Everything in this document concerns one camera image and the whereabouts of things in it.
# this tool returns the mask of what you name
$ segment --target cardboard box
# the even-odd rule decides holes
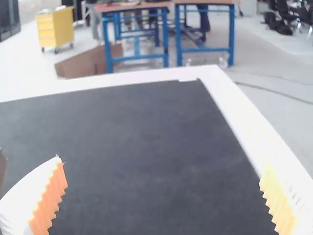
[[[123,56],[121,43],[111,45],[113,57]],[[98,46],[54,65],[58,77],[70,79],[104,74],[107,72],[107,62],[104,56],[104,46]]]

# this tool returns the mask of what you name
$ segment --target blue metal table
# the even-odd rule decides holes
[[[170,2],[157,2],[157,3],[142,3],[138,5],[126,5],[126,6],[114,6],[104,7],[98,9],[102,14],[103,22],[103,37],[105,43],[105,57],[107,60],[107,73],[113,72],[114,63],[127,61],[127,60],[139,60],[139,59],[152,59],[162,58],[164,67],[169,67],[169,53],[168,53],[168,26],[167,26],[167,8],[170,6]],[[123,16],[123,12],[135,12],[148,10],[148,15],[136,14],[134,16]],[[139,28],[136,24],[135,29],[124,30],[122,24],[125,20],[130,18],[143,18],[143,17],[159,17],[161,16],[163,24],[163,53],[152,53],[142,55],[140,54],[140,37],[154,37],[156,47],[160,46],[159,40],[159,27],[157,20],[153,22],[153,26],[150,25],[148,29]],[[111,47],[108,36],[108,22],[113,21],[115,41],[126,38],[134,38],[134,55],[132,56],[120,56],[112,57]]]
[[[228,65],[234,64],[234,41],[235,41],[235,6],[234,0],[173,0],[175,4],[175,25],[176,25],[176,49],[177,49],[177,66],[182,66],[182,59],[184,53],[192,52],[216,52],[225,51],[229,53]],[[210,10],[208,7],[201,10],[188,10],[187,6],[195,4],[207,4],[207,6],[227,6],[229,10]],[[228,47],[207,47],[205,45],[206,36],[201,28],[188,27],[186,23],[182,26],[180,23],[180,12],[184,12],[185,17],[187,12],[227,12],[229,13],[229,41]],[[201,32],[202,36],[198,37],[194,32]],[[182,48],[181,34],[188,36],[197,47]]]

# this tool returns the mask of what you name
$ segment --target yellow cart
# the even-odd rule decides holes
[[[39,43],[42,52],[45,47],[55,47],[54,53],[60,51],[60,47],[69,44],[73,48],[74,26],[73,26],[73,7],[64,7],[52,12],[42,12],[36,17]]]

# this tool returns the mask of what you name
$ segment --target black mat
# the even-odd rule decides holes
[[[4,191],[56,153],[51,235],[273,235],[258,177],[200,81],[0,103]]]

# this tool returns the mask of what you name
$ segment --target wooden tabletop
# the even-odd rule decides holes
[[[173,3],[207,3],[207,4],[236,4],[238,0],[172,0]]]
[[[156,7],[169,7],[172,3],[170,1],[162,2],[143,2],[140,5],[121,5],[121,6],[109,6],[98,8],[98,12],[113,12],[113,11],[125,11],[125,10],[138,10],[143,8],[156,8]]]

